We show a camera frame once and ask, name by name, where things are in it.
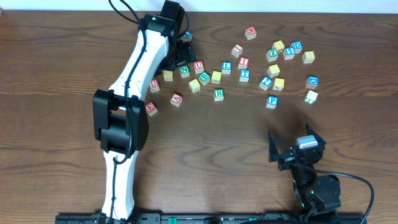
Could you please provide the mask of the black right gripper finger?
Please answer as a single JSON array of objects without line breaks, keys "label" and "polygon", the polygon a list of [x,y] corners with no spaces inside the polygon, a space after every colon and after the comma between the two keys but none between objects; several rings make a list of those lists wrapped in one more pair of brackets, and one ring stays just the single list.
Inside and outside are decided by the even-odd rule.
[{"label": "black right gripper finger", "polygon": [[307,134],[312,135],[317,140],[319,146],[326,145],[326,141],[323,138],[321,138],[308,123],[306,123],[305,128],[306,128]]},{"label": "black right gripper finger", "polygon": [[274,138],[272,137],[271,133],[268,132],[269,137],[269,162],[277,162],[279,160],[279,152],[277,150],[276,144],[274,142]]}]

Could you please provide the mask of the green N wooden block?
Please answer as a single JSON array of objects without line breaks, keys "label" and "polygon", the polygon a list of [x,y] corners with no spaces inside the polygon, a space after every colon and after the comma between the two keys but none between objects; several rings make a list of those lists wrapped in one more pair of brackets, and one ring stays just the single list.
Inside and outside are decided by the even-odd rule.
[{"label": "green N wooden block", "polygon": [[181,78],[188,78],[190,76],[190,69],[188,65],[179,68]]}]

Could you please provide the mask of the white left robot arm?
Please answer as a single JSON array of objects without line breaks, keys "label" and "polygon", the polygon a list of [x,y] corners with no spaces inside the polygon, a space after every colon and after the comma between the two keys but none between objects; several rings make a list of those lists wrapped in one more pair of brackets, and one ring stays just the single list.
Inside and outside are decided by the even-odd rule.
[{"label": "white left robot arm", "polygon": [[145,97],[160,71],[174,71],[196,60],[182,40],[188,21],[184,8],[165,1],[159,14],[135,17],[137,42],[119,78],[108,90],[93,96],[95,139],[106,163],[106,195],[98,223],[131,223],[134,211],[133,180],[137,155],[149,133]]}]

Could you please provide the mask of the red E wooden block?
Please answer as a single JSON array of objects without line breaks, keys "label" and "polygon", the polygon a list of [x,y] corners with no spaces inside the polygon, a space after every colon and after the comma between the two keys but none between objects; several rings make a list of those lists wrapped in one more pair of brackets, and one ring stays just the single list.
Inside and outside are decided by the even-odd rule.
[{"label": "red E wooden block", "polygon": [[146,112],[149,116],[153,116],[158,112],[158,109],[154,102],[149,102],[145,105]]}]

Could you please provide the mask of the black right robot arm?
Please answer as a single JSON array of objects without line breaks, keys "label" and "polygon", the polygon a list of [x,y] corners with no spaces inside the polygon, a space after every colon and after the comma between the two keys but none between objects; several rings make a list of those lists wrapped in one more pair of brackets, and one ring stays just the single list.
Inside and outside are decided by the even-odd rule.
[{"label": "black right robot arm", "polygon": [[294,193],[307,216],[336,210],[341,206],[340,180],[333,174],[318,176],[313,167],[323,157],[326,141],[306,125],[307,135],[296,139],[289,152],[278,152],[271,134],[269,162],[278,163],[280,171],[289,170],[293,177]]}]

